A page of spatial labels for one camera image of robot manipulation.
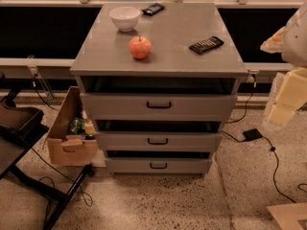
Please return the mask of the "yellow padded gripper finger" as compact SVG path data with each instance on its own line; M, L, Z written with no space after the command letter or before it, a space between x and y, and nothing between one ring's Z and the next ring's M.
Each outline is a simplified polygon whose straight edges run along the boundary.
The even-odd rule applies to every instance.
M262 126L276 131L288 124L307 104L307 69L295 67L287 74L277 73L267 102Z

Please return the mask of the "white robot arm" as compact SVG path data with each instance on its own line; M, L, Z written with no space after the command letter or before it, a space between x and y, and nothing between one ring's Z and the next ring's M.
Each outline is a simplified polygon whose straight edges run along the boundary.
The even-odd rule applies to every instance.
M276 131L286 126L298 110L307 104L307 4L304 3L287 24L260 46L266 53L280 53L293 65L286 74L273 80L262 126Z

